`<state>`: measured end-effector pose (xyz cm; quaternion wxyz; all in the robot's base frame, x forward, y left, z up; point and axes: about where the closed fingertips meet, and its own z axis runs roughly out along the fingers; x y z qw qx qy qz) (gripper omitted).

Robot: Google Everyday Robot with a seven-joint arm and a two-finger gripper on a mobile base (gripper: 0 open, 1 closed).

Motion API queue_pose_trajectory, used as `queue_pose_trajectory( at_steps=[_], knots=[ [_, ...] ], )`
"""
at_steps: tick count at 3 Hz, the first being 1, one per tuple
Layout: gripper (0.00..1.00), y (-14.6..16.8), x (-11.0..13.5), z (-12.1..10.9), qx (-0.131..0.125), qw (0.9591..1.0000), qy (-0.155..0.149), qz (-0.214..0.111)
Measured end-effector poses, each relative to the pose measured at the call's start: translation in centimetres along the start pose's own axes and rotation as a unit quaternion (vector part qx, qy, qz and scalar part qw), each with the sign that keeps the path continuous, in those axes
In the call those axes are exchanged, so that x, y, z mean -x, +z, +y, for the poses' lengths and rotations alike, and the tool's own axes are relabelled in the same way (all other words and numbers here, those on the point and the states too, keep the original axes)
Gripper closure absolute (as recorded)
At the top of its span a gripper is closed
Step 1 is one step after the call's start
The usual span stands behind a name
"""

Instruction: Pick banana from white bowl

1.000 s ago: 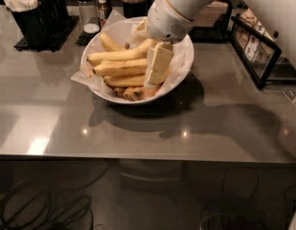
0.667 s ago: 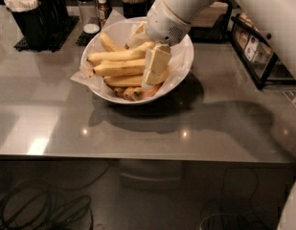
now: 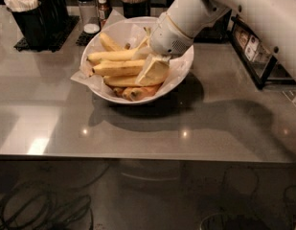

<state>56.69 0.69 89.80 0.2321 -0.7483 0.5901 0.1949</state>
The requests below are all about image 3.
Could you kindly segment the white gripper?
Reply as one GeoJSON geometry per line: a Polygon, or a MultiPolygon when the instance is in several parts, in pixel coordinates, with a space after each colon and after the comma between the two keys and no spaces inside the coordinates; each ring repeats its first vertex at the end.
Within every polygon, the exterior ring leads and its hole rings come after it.
{"type": "Polygon", "coordinates": [[[150,37],[146,36],[139,43],[136,52],[131,57],[132,60],[147,58],[135,83],[140,86],[152,86],[164,82],[167,78],[170,71],[170,59],[149,55],[152,50],[159,55],[182,56],[193,43],[194,40],[184,35],[170,16],[163,12],[152,26],[150,37]]]}

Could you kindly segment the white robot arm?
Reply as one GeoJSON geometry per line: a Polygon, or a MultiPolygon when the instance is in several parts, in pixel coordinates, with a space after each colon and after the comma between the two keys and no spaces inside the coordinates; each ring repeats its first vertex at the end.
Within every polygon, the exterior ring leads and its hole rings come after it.
{"type": "Polygon", "coordinates": [[[149,48],[181,56],[202,29],[238,14],[296,81],[296,0],[174,0],[151,27],[149,48]]]}

